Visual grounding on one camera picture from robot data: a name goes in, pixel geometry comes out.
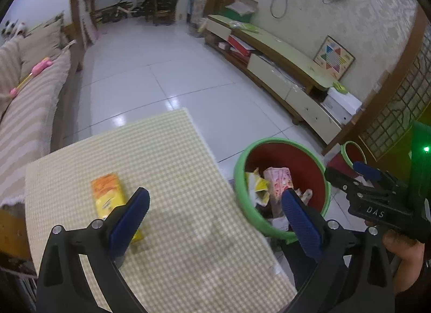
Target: checkered tablecloth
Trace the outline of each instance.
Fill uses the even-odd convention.
[[[150,192],[150,210],[120,271],[152,312],[278,312],[296,294],[263,237],[243,217],[229,184],[185,110],[97,135],[27,168],[25,213],[39,269],[51,228],[97,218],[90,181],[118,174],[130,197]],[[109,309],[86,257],[98,304]]]

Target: orange and yellow package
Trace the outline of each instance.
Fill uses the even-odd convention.
[[[102,220],[105,220],[115,207],[126,204],[126,199],[121,191],[120,180],[115,173],[109,173],[92,180],[91,188],[98,216]],[[141,233],[137,230],[131,242],[142,239]]]

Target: tiled floor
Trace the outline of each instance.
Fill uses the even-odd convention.
[[[283,107],[202,39],[190,36],[185,24],[155,27],[124,19],[101,25],[77,81],[66,144],[186,107],[227,179],[240,153],[265,137],[300,142],[323,160],[323,147],[306,126],[294,126]],[[345,194],[333,192],[327,218],[364,228],[347,207]]]

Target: human hand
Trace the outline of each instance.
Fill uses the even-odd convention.
[[[383,245],[388,251],[401,259],[393,279],[395,294],[406,291],[419,278],[423,265],[425,244],[398,234],[393,230],[388,230],[383,235]]]

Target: sofa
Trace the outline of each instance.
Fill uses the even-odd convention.
[[[0,207],[18,216],[23,216],[26,166],[62,147],[68,98],[83,58],[62,23],[57,15],[0,47]],[[46,56],[53,65],[11,99],[9,91]]]

